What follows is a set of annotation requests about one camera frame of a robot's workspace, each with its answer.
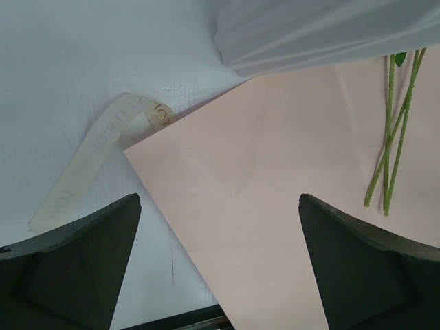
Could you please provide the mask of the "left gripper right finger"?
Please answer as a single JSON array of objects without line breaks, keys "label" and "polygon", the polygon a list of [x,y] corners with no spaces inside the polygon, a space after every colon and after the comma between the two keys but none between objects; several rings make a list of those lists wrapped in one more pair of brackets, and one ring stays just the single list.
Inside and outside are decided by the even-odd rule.
[{"label": "left gripper right finger", "polygon": [[298,212],[330,329],[439,328],[439,248],[310,194]]}]

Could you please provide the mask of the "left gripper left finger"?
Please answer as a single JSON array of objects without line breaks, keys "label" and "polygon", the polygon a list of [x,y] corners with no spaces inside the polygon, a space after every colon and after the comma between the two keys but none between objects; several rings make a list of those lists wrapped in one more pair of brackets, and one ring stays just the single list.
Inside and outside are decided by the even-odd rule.
[{"label": "left gripper left finger", "polygon": [[2,329],[109,329],[141,215],[130,194],[1,248]]}]

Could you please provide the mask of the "pink wrapping paper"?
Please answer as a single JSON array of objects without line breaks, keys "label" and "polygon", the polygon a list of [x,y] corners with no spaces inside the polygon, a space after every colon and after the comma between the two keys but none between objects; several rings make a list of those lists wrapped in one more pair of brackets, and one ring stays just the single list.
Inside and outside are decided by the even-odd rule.
[{"label": "pink wrapping paper", "polygon": [[415,83],[390,206],[364,198],[381,154],[382,59],[253,78],[126,150],[236,329],[326,329],[298,204],[439,245],[439,48]]}]

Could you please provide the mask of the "cream printed ribbon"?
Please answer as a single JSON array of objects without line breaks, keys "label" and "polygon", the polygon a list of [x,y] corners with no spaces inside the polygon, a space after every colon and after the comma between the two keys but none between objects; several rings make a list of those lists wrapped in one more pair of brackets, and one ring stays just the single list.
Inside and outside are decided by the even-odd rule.
[{"label": "cream printed ribbon", "polygon": [[70,163],[29,222],[37,235],[70,223],[78,202],[131,122],[143,113],[154,131],[174,123],[172,109],[136,93],[124,93],[111,103],[87,132]]}]

